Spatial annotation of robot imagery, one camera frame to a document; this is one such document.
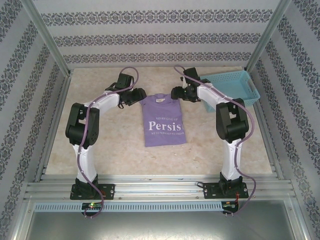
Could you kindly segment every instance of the wallpaper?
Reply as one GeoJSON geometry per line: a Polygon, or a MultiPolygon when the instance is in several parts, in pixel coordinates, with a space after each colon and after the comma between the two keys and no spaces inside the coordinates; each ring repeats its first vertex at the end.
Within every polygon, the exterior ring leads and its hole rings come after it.
{"type": "Polygon", "coordinates": [[[64,76],[18,0],[0,3],[0,240],[39,166],[64,76]]]}
{"type": "Polygon", "coordinates": [[[245,67],[279,0],[34,3],[71,69],[245,67]]]}
{"type": "Polygon", "coordinates": [[[280,166],[312,239],[320,239],[319,6],[292,1],[252,71],[280,166]]]}

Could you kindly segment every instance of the marble-pattern surface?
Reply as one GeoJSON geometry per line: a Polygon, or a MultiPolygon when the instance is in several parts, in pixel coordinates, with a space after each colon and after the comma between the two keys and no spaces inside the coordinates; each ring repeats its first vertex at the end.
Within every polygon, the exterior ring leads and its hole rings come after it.
{"type": "MultiPolygon", "coordinates": [[[[172,67],[138,67],[137,88],[147,95],[168,94],[182,86],[180,75],[172,67]]],[[[46,174],[76,174],[75,152],[65,137],[73,103],[96,98],[116,82],[121,68],[76,68],[65,101],[46,174]]],[[[198,67],[199,75],[242,70],[241,67],[198,67]]],[[[136,76],[132,69],[125,73],[136,76]]],[[[187,143],[145,147],[140,104],[117,107],[100,117],[95,148],[98,174],[112,175],[202,175],[218,174],[223,164],[223,142],[217,135],[215,113],[207,113],[202,102],[180,101],[187,143]]],[[[248,174],[270,174],[271,167],[253,107],[253,136],[243,144],[240,169],[248,174]]]]}

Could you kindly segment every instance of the cable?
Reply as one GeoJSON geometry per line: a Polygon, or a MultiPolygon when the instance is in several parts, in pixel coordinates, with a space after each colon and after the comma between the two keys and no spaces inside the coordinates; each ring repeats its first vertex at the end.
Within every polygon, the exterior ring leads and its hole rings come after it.
{"type": "MultiPolygon", "coordinates": [[[[78,148],[78,153],[77,153],[77,157],[76,157],[76,162],[77,162],[78,168],[79,168],[80,173],[81,173],[81,175],[83,176],[83,178],[88,182],[88,184],[89,184],[91,187],[93,187],[93,188],[99,193],[99,195],[100,195],[100,197],[101,197],[101,208],[99,209],[99,211],[98,211],[96,214],[90,216],[91,219],[93,219],[93,218],[95,218],[96,216],[98,216],[98,215],[101,213],[101,211],[103,210],[103,208],[104,208],[104,196],[103,196],[102,192],[87,178],[87,176],[85,175],[85,173],[84,173],[84,171],[83,171],[83,169],[81,168],[81,165],[80,165],[81,148],[82,148],[82,146],[85,144],[86,137],[87,137],[87,131],[88,131],[88,125],[89,125],[89,112],[90,112],[91,107],[92,107],[98,100],[102,99],[103,97],[106,97],[106,96],[108,96],[108,95],[110,95],[110,94],[116,94],[116,93],[120,93],[120,92],[123,92],[123,91],[130,90],[130,89],[132,89],[132,88],[136,85],[136,83],[137,83],[138,80],[139,80],[139,72],[138,72],[138,70],[137,70],[135,67],[127,66],[127,67],[123,68],[123,69],[120,71],[119,74],[121,74],[121,73],[122,73],[124,70],[126,70],[126,69],[133,69],[133,70],[135,70],[135,72],[136,72],[136,80],[133,81],[133,84],[132,84],[131,86],[129,86],[129,87],[124,88],[124,89],[120,89],[120,90],[116,90],[116,91],[110,91],[110,92],[105,92],[105,93],[103,93],[102,95],[100,95],[100,96],[98,96],[96,99],[94,99],[94,100],[89,104],[89,106],[88,106],[88,108],[87,108],[87,110],[86,110],[84,133],[83,133],[82,141],[81,141],[81,143],[80,143],[80,145],[79,145],[79,148],[78,148]]],[[[85,218],[88,217],[88,216],[86,215],[87,210],[88,210],[88,208],[86,208],[86,209],[84,210],[84,213],[83,213],[85,218]]]]}
{"type": "Polygon", "coordinates": [[[237,215],[242,209],[244,209],[244,208],[247,206],[247,204],[249,203],[250,199],[253,197],[253,195],[254,195],[254,193],[255,193],[255,191],[256,191],[256,187],[257,187],[257,182],[256,182],[256,180],[255,180],[252,176],[249,176],[249,175],[244,174],[243,172],[241,172],[240,169],[239,169],[239,167],[238,167],[238,164],[237,164],[237,155],[238,155],[239,145],[242,144],[242,143],[244,143],[246,140],[248,140],[248,139],[252,136],[252,134],[254,133],[254,130],[255,130],[255,121],[254,121],[254,118],[252,117],[251,113],[250,113],[244,106],[242,106],[240,103],[238,103],[238,102],[236,102],[236,101],[233,101],[231,98],[229,98],[229,97],[227,97],[226,95],[224,95],[222,92],[220,92],[220,91],[219,91],[218,89],[216,89],[214,86],[209,87],[209,86],[207,86],[206,84],[204,84],[203,82],[200,82],[200,81],[198,81],[198,80],[196,80],[196,79],[194,79],[194,78],[192,78],[192,77],[189,77],[189,76],[183,74],[182,72],[180,72],[180,71],[177,69],[177,68],[182,68],[182,69],[184,70],[185,68],[184,68],[183,66],[177,64],[177,65],[174,65],[173,68],[174,68],[174,70],[175,70],[176,72],[178,72],[180,75],[184,76],[185,78],[190,79],[190,80],[192,80],[192,81],[194,81],[194,82],[196,82],[196,83],[198,83],[198,84],[200,84],[200,85],[203,85],[203,86],[206,87],[207,89],[210,89],[210,90],[212,90],[213,92],[215,92],[216,94],[218,94],[221,98],[223,98],[223,99],[225,99],[225,100],[227,100],[227,101],[229,101],[229,102],[237,105],[238,107],[240,107],[241,109],[243,109],[243,110],[246,112],[246,114],[249,116],[249,118],[250,118],[250,121],[251,121],[251,131],[250,131],[250,133],[248,134],[248,136],[246,136],[244,139],[242,139],[241,141],[239,141],[239,142],[235,145],[234,165],[235,165],[235,169],[237,170],[237,172],[238,172],[240,175],[242,175],[242,176],[244,176],[244,177],[246,177],[246,178],[248,178],[248,179],[251,179],[251,180],[253,181],[253,190],[252,190],[250,196],[248,197],[248,199],[246,200],[246,202],[244,203],[244,205],[242,206],[242,208],[240,208],[237,212],[235,212],[235,213],[233,214],[233,215],[237,215]]]}

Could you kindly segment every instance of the t-shirt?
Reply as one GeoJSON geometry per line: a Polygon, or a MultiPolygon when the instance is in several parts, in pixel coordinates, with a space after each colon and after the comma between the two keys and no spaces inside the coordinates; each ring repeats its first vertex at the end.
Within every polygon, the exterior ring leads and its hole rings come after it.
{"type": "Polygon", "coordinates": [[[140,101],[146,147],[179,145],[187,142],[179,99],[158,93],[140,101]]]}

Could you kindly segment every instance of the blue plastic basket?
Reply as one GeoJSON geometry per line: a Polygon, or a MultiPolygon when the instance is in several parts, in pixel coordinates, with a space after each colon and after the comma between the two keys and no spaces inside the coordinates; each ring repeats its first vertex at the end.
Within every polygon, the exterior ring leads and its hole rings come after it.
{"type": "MultiPolygon", "coordinates": [[[[246,71],[232,71],[226,73],[201,76],[201,79],[208,79],[220,92],[233,99],[241,98],[246,107],[252,106],[260,94],[246,71]]],[[[215,109],[204,101],[208,113],[215,112],[215,109]]]]}

